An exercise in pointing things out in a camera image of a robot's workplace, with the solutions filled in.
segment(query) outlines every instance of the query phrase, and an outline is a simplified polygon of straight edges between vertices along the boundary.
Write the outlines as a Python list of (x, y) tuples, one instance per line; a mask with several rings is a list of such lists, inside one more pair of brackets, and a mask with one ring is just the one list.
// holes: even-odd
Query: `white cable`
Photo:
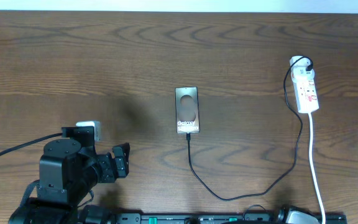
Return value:
[(314, 165), (313, 165), (313, 120), (311, 118), (311, 113), (308, 113), (308, 115), (309, 115), (309, 122), (310, 122), (310, 142), (309, 142), (310, 170), (311, 170), (311, 175), (313, 177), (314, 189), (316, 190), (318, 204), (321, 210), (321, 218), (323, 220), (321, 224), (326, 224), (326, 212), (324, 211), (323, 200), (321, 199), (320, 190), (317, 184), (316, 172), (314, 171)]

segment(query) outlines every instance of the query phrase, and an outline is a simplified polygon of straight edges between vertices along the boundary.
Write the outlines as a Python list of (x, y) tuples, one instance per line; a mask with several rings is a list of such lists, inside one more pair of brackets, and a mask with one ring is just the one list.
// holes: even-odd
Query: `wood grain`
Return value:
[[(358, 223), (358, 15), (0, 11), (0, 151), (97, 119), (98, 152), (126, 141), (132, 149), (128, 178), (97, 185), (94, 204), (159, 213), (292, 203), (317, 212), (307, 117), (295, 170), (267, 195), (234, 202), (193, 177), (175, 133), (173, 89), (198, 86), (196, 171), (223, 197), (263, 191), (293, 160), (299, 123), (282, 80), (296, 54), (315, 64), (324, 206)], [(38, 179), (45, 143), (0, 158), (0, 223)]]

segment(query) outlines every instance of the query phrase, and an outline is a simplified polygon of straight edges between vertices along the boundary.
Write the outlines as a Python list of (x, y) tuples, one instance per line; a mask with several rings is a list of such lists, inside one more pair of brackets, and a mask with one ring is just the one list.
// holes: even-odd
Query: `white wall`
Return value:
[(0, 0), (0, 10), (358, 13), (358, 0)]

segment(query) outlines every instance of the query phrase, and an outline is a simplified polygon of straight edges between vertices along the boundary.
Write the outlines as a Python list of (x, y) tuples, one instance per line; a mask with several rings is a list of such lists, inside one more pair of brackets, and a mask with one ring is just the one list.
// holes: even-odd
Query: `power strip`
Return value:
[[(294, 56), (290, 65), (302, 56)], [(296, 105), (299, 113), (311, 113), (319, 108), (316, 87), (314, 85), (314, 70), (307, 71), (310, 60), (303, 58), (291, 68), (291, 79), (295, 89)]]

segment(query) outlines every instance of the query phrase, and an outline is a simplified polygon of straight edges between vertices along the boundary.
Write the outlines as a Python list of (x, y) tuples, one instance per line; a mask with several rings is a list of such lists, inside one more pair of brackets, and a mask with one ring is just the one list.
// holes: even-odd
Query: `wooden table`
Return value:
[[(319, 211), (308, 118), (294, 171), (263, 197), (215, 199), (189, 170), (174, 88), (198, 86), (200, 177), (222, 197), (265, 190), (293, 162), (300, 124), (283, 100), (293, 55), (314, 60), (314, 159), (324, 206), (358, 223), (358, 15), (0, 11), (0, 151), (101, 121), (105, 153), (131, 144), (130, 173), (94, 204), (143, 212)], [(295, 103), (291, 81), (290, 102)], [(0, 223), (39, 176), (47, 141), (0, 157)]]

